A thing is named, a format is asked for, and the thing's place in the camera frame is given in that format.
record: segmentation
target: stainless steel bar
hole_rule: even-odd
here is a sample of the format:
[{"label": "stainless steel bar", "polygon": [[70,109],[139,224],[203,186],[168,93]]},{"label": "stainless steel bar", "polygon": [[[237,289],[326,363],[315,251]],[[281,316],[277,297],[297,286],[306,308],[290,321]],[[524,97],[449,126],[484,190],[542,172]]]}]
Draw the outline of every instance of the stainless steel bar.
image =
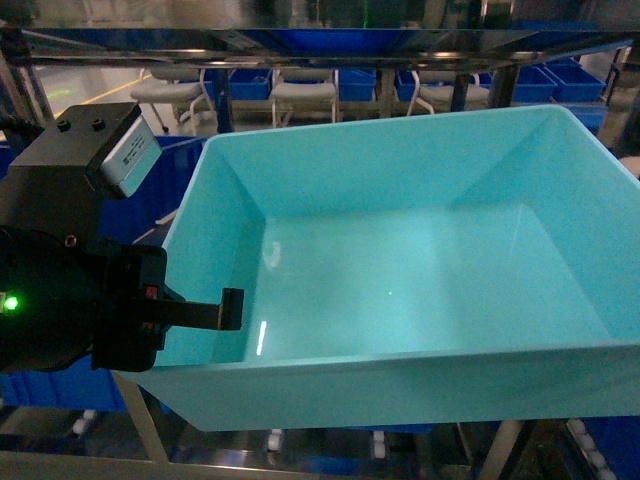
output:
[{"label": "stainless steel bar", "polygon": [[167,457],[167,452],[162,445],[162,440],[160,440],[160,435],[153,423],[149,409],[144,403],[140,387],[133,382],[125,380],[115,372],[113,372],[113,379],[127,404],[127,410],[131,414],[131,419],[136,426],[136,430],[138,430],[149,459],[159,465],[168,465],[169,457]]},{"label": "stainless steel bar", "polygon": [[388,68],[382,70],[380,98],[378,100],[378,103],[380,104],[380,118],[389,118],[391,116],[391,110],[393,108],[393,102],[396,94],[393,86],[395,74],[396,72],[394,70]]},{"label": "stainless steel bar", "polygon": [[640,38],[636,39],[609,96],[609,110],[598,139],[617,157],[640,154]]},{"label": "stainless steel bar", "polygon": [[496,71],[489,93],[489,108],[505,108],[511,106],[513,92],[518,82],[518,65],[501,67]]},{"label": "stainless steel bar", "polygon": [[[0,115],[22,118],[30,123],[45,126],[53,119],[49,102],[32,67],[9,65],[0,54]],[[13,151],[18,154],[29,141],[15,132],[5,136]]]},{"label": "stainless steel bar", "polygon": [[594,30],[631,30],[640,18],[636,0],[615,2],[458,0],[455,7],[444,0],[137,0],[117,2],[118,8],[82,8],[78,0],[4,1],[0,18],[19,26],[42,28],[83,27],[95,24],[111,28],[429,28],[508,29],[514,21],[571,22],[579,29],[588,22]]},{"label": "stainless steel bar", "polygon": [[218,465],[196,465],[181,463],[159,464],[143,460],[120,460],[114,458],[79,457],[22,452],[0,452],[0,471],[3,480],[46,478],[68,480],[90,478],[91,480],[175,480],[177,478],[245,478],[255,480],[331,480],[337,477],[306,472],[288,472]]},{"label": "stainless steel bar", "polygon": [[464,103],[467,98],[467,88],[469,87],[469,74],[456,75],[453,82],[453,94],[451,95],[451,111],[464,111]]},{"label": "stainless steel bar", "polygon": [[504,421],[500,424],[478,480],[498,480],[522,431],[524,422]]}]

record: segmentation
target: metal frame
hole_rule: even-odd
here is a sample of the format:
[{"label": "metal frame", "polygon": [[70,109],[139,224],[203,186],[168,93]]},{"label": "metal frame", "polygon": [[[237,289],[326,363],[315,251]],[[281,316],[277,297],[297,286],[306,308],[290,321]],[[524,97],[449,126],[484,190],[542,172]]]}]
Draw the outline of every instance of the metal frame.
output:
[{"label": "metal frame", "polygon": [[[460,0],[456,9],[448,8],[448,3],[364,2],[362,8],[361,2],[345,0],[274,0],[268,6],[253,0],[143,0],[110,2],[110,10],[101,13],[91,0],[83,0],[82,11],[76,8],[76,0],[55,4],[49,0],[0,0],[0,113],[15,114],[39,125],[52,119],[33,65],[178,64],[221,69],[214,76],[220,132],[233,130],[224,69],[234,67],[378,68],[382,118],[391,116],[396,104],[396,68],[459,72],[452,110],[464,107],[466,74],[497,70],[489,106],[499,108],[511,103],[520,65],[590,53],[640,34],[640,2],[636,0],[621,0],[613,7],[595,1],[546,2],[544,9],[537,10],[531,10],[536,2],[520,0]],[[532,22],[559,19],[586,22],[589,31],[550,32],[531,27]],[[61,24],[66,28],[59,29]],[[395,30],[397,38],[383,53],[310,52],[292,48],[273,33],[273,29],[289,28],[386,28]],[[549,33],[561,35],[547,40]],[[639,104],[635,104],[636,113]],[[637,121],[638,115],[629,118]],[[22,149],[18,138],[7,138],[16,151]],[[139,388],[117,375],[116,382],[149,461],[0,452],[4,478],[24,478],[27,470],[53,479],[82,478],[89,475],[87,472],[95,480],[132,473],[154,479],[320,478],[304,472],[172,463]],[[527,446],[540,431],[537,423],[526,423],[527,428],[519,425],[503,424],[488,459],[488,465],[497,467],[485,470],[483,480],[507,478],[516,471],[514,462],[526,455]],[[524,446],[512,449],[516,444]]]}]

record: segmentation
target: white chair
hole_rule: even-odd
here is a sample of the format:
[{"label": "white chair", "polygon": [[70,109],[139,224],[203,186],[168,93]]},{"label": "white chair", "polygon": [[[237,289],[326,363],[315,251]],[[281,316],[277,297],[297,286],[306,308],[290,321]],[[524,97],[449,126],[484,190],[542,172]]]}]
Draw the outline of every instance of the white chair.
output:
[{"label": "white chair", "polygon": [[[291,83],[317,81],[319,83]],[[295,68],[273,71],[271,116],[273,128],[286,126],[293,113],[293,105],[327,102],[331,104],[331,121],[338,121],[338,73],[335,70]],[[289,108],[281,120],[279,107]]]},{"label": "white chair", "polygon": [[[142,80],[144,72],[144,69],[140,72],[140,80]],[[211,113],[215,114],[213,103],[211,103],[204,84],[205,70],[184,67],[159,67],[150,68],[149,72],[154,79],[165,80],[167,83],[159,83],[153,80],[141,81],[131,89],[131,98],[139,103],[148,103],[151,106],[151,110],[153,110],[160,122],[164,133],[169,133],[169,128],[162,121],[154,104],[189,104],[191,130],[195,136],[196,122],[194,117],[196,105],[206,101]]]},{"label": "white chair", "polygon": [[[436,111],[448,112],[451,109],[451,97],[453,96],[453,86],[451,85],[423,85],[423,83],[453,83],[456,72],[425,71],[411,72],[415,89],[407,109],[407,116],[411,115],[413,107],[417,103],[426,108],[431,115]],[[480,86],[480,77],[473,74],[474,84],[467,87],[465,97],[465,110],[481,110],[486,108],[489,98],[489,89]]]}]

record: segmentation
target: chair leg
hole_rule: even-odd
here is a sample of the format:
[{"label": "chair leg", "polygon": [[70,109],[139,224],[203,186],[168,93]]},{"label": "chair leg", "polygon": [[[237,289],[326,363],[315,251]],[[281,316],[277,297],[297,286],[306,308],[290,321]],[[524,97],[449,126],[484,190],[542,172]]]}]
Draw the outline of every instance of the chair leg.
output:
[{"label": "chair leg", "polygon": [[283,127],[289,126],[289,121],[291,120],[292,116],[293,116],[293,110],[290,110],[285,114],[284,119],[281,122]]},{"label": "chair leg", "polygon": [[151,107],[151,110],[153,110],[153,113],[155,114],[156,118],[158,119],[158,122],[160,122],[160,126],[162,127],[162,131],[166,135],[167,133],[169,133],[169,127],[167,127],[164,124],[164,122],[162,121],[162,117],[160,117],[160,114],[158,113],[158,110],[156,109],[156,106],[153,103],[150,103],[149,106]]},{"label": "chair leg", "polygon": [[413,107],[416,104],[416,100],[418,99],[418,94],[420,93],[420,76],[418,72],[415,70],[411,72],[411,76],[414,81],[413,95],[411,96],[411,101],[409,102],[409,108],[407,109],[407,117],[411,116],[411,112],[413,112]]},{"label": "chair leg", "polygon": [[273,128],[278,128],[278,112],[276,110],[276,102],[275,100],[271,102],[271,124]]},{"label": "chair leg", "polygon": [[423,100],[422,98],[418,97],[416,98],[416,102],[419,105],[422,105],[424,108],[426,108],[427,110],[429,110],[429,113],[431,115],[435,115],[436,111],[433,109],[433,105],[431,105],[429,102],[427,102],[426,100]]},{"label": "chair leg", "polygon": [[191,116],[191,132],[193,136],[196,137],[196,104],[198,104],[202,100],[202,97],[196,98],[191,105],[189,105],[189,115]]}]

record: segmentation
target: light blue plastic bin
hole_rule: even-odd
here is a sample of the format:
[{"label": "light blue plastic bin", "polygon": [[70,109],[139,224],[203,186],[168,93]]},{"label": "light blue plastic bin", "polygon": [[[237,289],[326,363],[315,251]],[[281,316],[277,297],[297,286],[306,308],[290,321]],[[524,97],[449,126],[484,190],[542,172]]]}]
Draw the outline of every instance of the light blue plastic bin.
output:
[{"label": "light blue plastic bin", "polygon": [[202,430],[638,415],[637,218],[555,106],[217,136],[167,283],[243,329],[125,376]]}]

